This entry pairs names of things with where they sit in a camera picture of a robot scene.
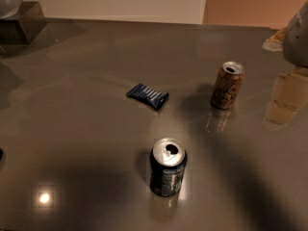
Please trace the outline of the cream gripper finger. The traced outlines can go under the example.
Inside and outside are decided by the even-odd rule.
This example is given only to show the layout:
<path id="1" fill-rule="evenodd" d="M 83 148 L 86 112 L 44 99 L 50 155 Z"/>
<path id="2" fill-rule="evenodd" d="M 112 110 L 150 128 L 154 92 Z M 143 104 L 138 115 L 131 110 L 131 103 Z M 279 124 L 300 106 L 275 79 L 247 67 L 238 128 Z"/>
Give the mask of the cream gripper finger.
<path id="1" fill-rule="evenodd" d="M 290 73 L 280 73 L 275 79 L 266 120 L 286 125 L 308 104 L 308 68 L 295 67 Z"/>

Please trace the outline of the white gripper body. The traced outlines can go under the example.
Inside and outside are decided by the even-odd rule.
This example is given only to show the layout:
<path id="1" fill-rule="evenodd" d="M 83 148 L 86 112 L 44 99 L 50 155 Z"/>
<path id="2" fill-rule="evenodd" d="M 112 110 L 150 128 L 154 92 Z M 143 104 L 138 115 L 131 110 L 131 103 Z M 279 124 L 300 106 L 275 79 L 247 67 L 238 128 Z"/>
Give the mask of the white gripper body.
<path id="1" fill-rule="evenodd" d="M 293 16 L 286 28 L 283 56 L 293 65 L 308 67 L 308 1 Z"/>

